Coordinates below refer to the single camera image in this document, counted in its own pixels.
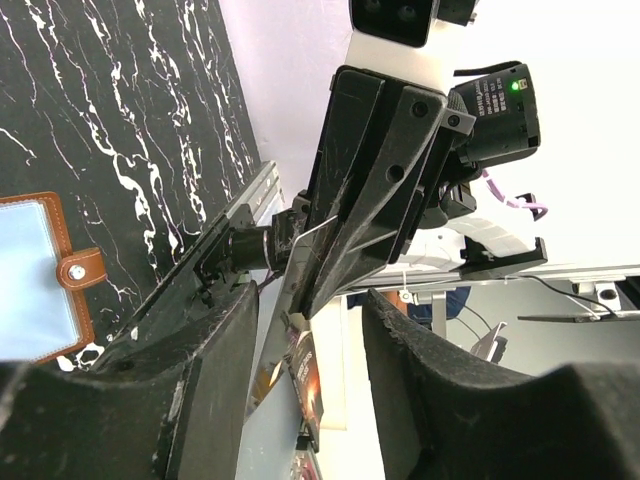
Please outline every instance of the bolt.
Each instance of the bolt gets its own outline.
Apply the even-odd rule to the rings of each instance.
[[[411,111],[416,117],[422,118],[429,113],[429,107],[427,107],[427,104],[424,102],[416,102],[413,104]]]
[[[72,265],[68,272],[71,280],[82,280],[86,274],[87,271],[81,265]]]
[[[460,125],[460,117],[457,115],[451,115],[447,120],[447,123],[452,127],[457,127]]]

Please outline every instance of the black cable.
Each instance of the black cable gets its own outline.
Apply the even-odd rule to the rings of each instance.
[[[463,322],[462,320],[460,320],[460,317],[454,317],[454,318],[455,318],[456,320],[458,320],[461,324],[463,324],[465,327],[467,327],[467,328],[469,329],[469,331],[470,331],[471,333],[473,333],[473,334],[478,338],[478,340],[482,340],[482,339],[480,338],[480,335],[478,335],[478,334],[476,333],[476,331],[475,331],[473,328],[471,328],[471,327],[470,327],[466,322]]]
[[[515,278],[528,278],[528,279],[531,279],[531,280],[536,280],[537,282],[540,282],[542,285],[544,285],[545,287],[547,287],[549,290],[551,290],[553,292],[559,293],[560,295],[564,295],[566,297],[575,298],[576,300],[582,300],[583,302],[595,303],[596,305],[600,305],[602,308],[604,308],[613,317],[617,317],[618,316],[618,315],[616,315],[616,312],[614,312],[611,308],[607,307],[604,303],[600,303],[600,302],[598,302],[596,300],[591,300],[590,298],[583,297],[581,295],[576,295],[575,293],[570,293],[570,292],[565,292],[563,290],[560,290],[559,288],[556,288],[556,287],[554,287],[552,285],[549,285],[547,282],[542,280],[540,277],[536,277],[535,275],[515,275],[514,277]]]
[[[478,317],[480,320],[482,320],[482,323],[484,323],[487,326],[487,328],[489,329],[489,331],[491,331],[491,327],[489,326],[489,323],[484,319],[484,317],[482,315],[480,315],[478,312],[476,312],[473,308],[467,307],[466,305],[462,305],[462,308],[466,308],[471,313],[473,313],[476,317]]]
[[[518,65],[522,65],[522,62],[518,62],[514,60],[511,62],[497,63],[495,65],[491,65],[484,68],[469,68],[465,70],[456,70],[453,72],[453,76],[454,77],[476,77],[479,75],[491,75],[492,73],[498,73],[508,68],[517,67]]]

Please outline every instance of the brown leather strap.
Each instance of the brown leather strap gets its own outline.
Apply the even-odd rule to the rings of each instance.
[[[58,282],[72,292],[83,290],[107,278],[99,248],[89,248],[62,259],[56,270]]]

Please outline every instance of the wire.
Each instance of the wire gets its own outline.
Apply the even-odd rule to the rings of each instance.
[[[469,324],[467,324],[466,322],[463,322],[462,320],[460,320],[460,318],[459,318],[459,317],[454,317],[454,318],[455,318],[456,320],[458,320],[461,324],[463,324],[465,327],[467,327],[467,329],[468,329],[471,333],[473,333],[473,334],[476,336],[476,338],[477,338],[478,340],[482,340],[482,339],[480,338],[480,335],[478,335],[478,334],[476,333],[476,331],[475,331],[473,328],[471,328],[471,327],[469,326]]]
[[[487,186],[489,187],[489,190],[491,191],[493,196],[496,197],[500,202],[507,205],[508,207],[528,208],[529,210],[534,210],[536,212],[534,213],[535,222],[537,222],[542,217],[544,217],[547,213],[549,213],[549,207],[547,207],[544,203],[519,202],[517,200],[512,200],[507,198],[507,196],[504,193],[502,193],[502,190],[500,190],[500,187],[498,187],[495,180],[491,178],[491,175],[489,174],[488,171],[486,170],[482,171],[482,178],[484,178],[485,182],[487,182]]]
[[[497,63],[496,65],[490,65],[484,68],[470,68],[466,70],[456,70],[453,72],[454,77],[475,77],[478,75],[490,75],[492,73],[498,73],[507,68],[517,67],[522,65],[522,62],[511,61],[504,63]]]
[[[480,315],[478,312],[476,312],[473,308],[467,307],[466,305],[462,305],[462,308],[466,308],[471,313],[473,313],[476,317],[478,317],[482,321],[482,323],[484,323],[487,326],[489,331],[491,331],[491,327],[489,326],[489,323],[484,319],[484,317],[482,315]]]
[[[545,287],[547,287],[549,290],[553,292],[559,293],[560,295],[565,295],[566,297],[575,298],[576,300],[582,300],[583,302],[589,302],[589,303],[594,303],[596,305],[600,305],[607,312],[609,312],[609,314],[611,314],[613,317],[616,317],[616,318],[618,317],[616,312],[614,312],[611,308],[606,306],[604,303],[600,303],[596,300],[591,300],[590,298],[583,297],[581,295],[576,295],[575,293],[570,293],[570,292],[565,292],[563,290],[560,290],[559,288],[556,288],[553,285],[549,285],[547,282],[542,280],[540,277],[536,277],[535,275],[509,275],[509,278],[528,278],[530,280],[535,280],[537,282],[540,282],[542,285],[544,285]]]

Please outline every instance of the sticker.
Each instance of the sticker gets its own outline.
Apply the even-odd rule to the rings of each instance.
[[[474,82],[479,117],[508,113],[507,95],[501,77],[480,78]]]

